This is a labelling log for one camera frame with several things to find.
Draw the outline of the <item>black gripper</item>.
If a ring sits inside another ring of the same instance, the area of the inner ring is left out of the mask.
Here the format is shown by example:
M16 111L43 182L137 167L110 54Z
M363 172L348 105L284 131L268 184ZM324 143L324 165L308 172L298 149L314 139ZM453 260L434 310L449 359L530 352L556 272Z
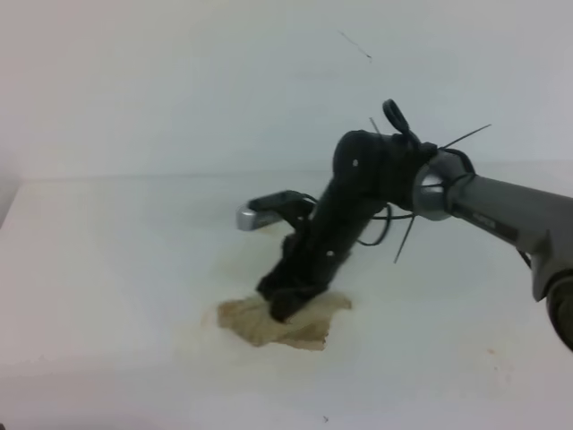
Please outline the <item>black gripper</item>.
M273 320L284 323L329 291L358 238L384 206L374 193L330 180L301 235L256 287L268 299Z

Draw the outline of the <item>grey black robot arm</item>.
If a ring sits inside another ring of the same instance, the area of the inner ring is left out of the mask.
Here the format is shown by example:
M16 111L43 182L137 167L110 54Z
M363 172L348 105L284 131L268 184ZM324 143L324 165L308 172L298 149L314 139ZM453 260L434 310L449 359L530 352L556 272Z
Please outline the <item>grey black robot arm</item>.
M374 216L393 204L430 220L456 217L530 258L532 294L560 340L572 343L572 201L475 173L468 156L402 134L346 133L316 203L289 198L275 212L294 233L257 290L284 322L329 288Z

